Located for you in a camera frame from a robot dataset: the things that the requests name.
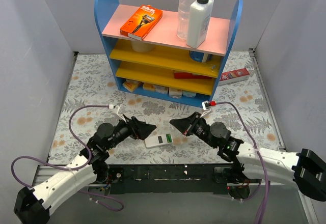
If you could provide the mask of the white remote control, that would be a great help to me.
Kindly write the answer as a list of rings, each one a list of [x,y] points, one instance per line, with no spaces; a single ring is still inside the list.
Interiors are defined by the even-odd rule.
[[[146,148],[156,148],[156,147],[162,147],[169,145],[171,143],[167,143],[166,139],[166,134],[161,134],[161,135],[155,135],[155,136],[150,136],[144,140]]]

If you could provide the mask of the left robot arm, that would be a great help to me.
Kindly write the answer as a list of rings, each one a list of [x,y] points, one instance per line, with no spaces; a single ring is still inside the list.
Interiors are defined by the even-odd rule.
[[[116,126],[102,123],[86,147],[66,166],[44,182],[22,188],[16,198],[14,213],[22,223],[47,223],[55,210],[90,183],[108,179],[106,160],[109,150],[130,137],[145,140],[155,125],[124,117]]]

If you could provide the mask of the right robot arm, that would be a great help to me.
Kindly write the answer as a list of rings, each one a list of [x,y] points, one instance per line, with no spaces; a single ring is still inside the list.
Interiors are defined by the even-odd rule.
[[[311,199],[325,201],[325,162],[312,150],[295,153],[256,149],[234,138],[223,123],[207,124],[198,112],[187,118],[172,119],[170,124],[183,135],[194,134],[217,149],[218,156],[232,163],[230,175],[236,182],[245,179],[277,182],[297,188]]]

